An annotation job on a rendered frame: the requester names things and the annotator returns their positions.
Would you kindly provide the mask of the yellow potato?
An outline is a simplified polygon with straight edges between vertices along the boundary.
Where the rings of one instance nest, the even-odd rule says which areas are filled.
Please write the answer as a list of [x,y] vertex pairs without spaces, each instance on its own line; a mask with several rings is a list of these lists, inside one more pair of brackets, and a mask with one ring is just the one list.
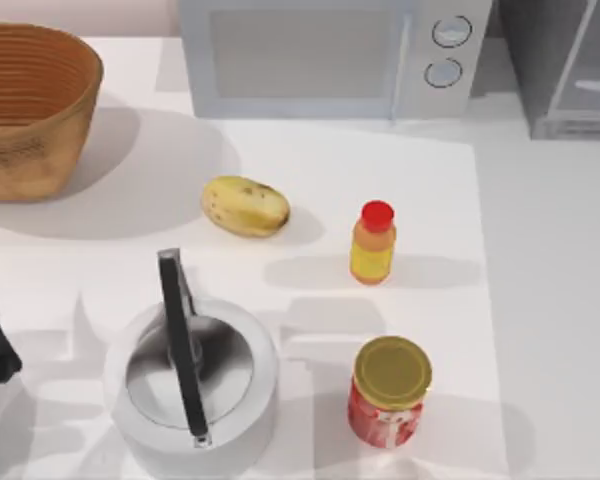
[[242,237],[271,237],[291,216],[289,201],[276,189],[235,175],[210,180],[203,188],[201,206],[216,226]]

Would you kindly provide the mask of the yellow bottle with red cap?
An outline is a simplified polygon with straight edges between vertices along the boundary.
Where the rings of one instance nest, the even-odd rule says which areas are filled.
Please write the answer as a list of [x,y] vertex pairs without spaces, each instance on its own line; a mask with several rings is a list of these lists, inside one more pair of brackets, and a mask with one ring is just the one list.
[[397,231],[394,210],[382,200],[365,203],[353,228],[350,273],[360,283],[377,285],[390,274]]

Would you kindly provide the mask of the red jar with gold lid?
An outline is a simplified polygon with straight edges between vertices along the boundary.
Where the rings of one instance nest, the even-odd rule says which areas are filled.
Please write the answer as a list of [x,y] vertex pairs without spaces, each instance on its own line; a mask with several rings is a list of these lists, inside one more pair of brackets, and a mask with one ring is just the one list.
[[348,422],[363,442],[380,449],[415,433],[432,381],[427,354],[401,336],[380,336],[358,352],[348,398]]

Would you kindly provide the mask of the microwave oven door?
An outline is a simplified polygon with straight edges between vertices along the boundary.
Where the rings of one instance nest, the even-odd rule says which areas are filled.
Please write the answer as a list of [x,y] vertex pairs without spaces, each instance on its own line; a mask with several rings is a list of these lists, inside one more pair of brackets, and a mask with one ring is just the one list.
[[410,0],[178,0],[203,118],[390,118]]

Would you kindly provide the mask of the pale microwave oven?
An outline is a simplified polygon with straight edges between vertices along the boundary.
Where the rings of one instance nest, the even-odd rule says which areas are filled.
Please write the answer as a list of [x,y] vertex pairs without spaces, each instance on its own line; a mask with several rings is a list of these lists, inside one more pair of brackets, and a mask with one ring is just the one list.
[[[458,116],[464,112],[470,97],[493,0],[410,1],[414,11],[410,20],[406,69],[396,121]],[[432,29],[438,20],[456,15],[471,22],[473,33],[459,47],[441,48],[432,39]],[[463,76],[449,88],[432,88],[424,80],[425,68],[445,58],[457,60],[463,67]]]

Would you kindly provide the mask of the round microwave knob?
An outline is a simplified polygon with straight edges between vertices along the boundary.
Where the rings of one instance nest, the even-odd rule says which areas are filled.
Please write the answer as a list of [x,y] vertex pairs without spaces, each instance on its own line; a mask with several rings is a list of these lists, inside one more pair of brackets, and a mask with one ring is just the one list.
[[432,88],[445,89],[455,85],[463,76],[462,65],[453,58],[430,63],[424,71],[424,80]]
[[456,48],[466,43],[473,25],[464,16],[456,15],[438,20],[432,29],[432,39],[441,48]]

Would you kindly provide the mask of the brown woven basket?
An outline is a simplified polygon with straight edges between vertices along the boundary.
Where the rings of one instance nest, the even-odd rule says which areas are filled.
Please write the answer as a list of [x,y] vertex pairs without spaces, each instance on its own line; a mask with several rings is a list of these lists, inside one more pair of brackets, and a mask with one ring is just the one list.
[[85,146],[104,66],[77,36],[0,22],[0,202],[58,194]]

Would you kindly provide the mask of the grey cabinet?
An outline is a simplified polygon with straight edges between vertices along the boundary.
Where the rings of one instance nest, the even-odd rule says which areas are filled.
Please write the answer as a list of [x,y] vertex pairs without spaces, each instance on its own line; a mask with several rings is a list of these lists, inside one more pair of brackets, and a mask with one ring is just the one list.
[[500,0],[534,140],[600,140],[600,0]]

